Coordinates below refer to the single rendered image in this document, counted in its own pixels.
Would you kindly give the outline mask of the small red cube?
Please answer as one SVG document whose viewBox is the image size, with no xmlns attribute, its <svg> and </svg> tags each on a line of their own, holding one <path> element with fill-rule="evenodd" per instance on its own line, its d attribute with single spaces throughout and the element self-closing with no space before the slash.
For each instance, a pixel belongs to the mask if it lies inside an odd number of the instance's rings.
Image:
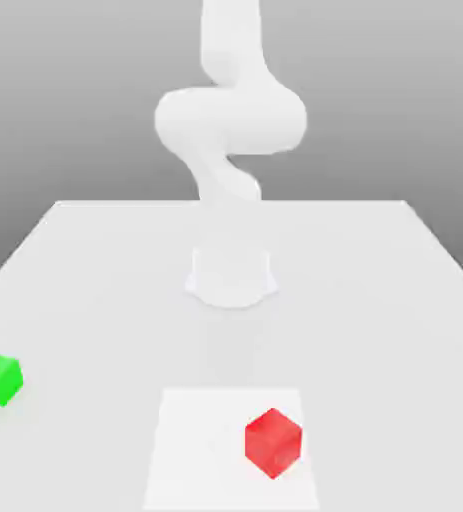
<svg viewBox="0 0 463 512">
<path fill-rule="evenodd" d="M 244 429 L 244 454 L 271 479 L 296 462 L 302 451 L 303 429 L 276 408 L 270 408 Z"/>
</svg>

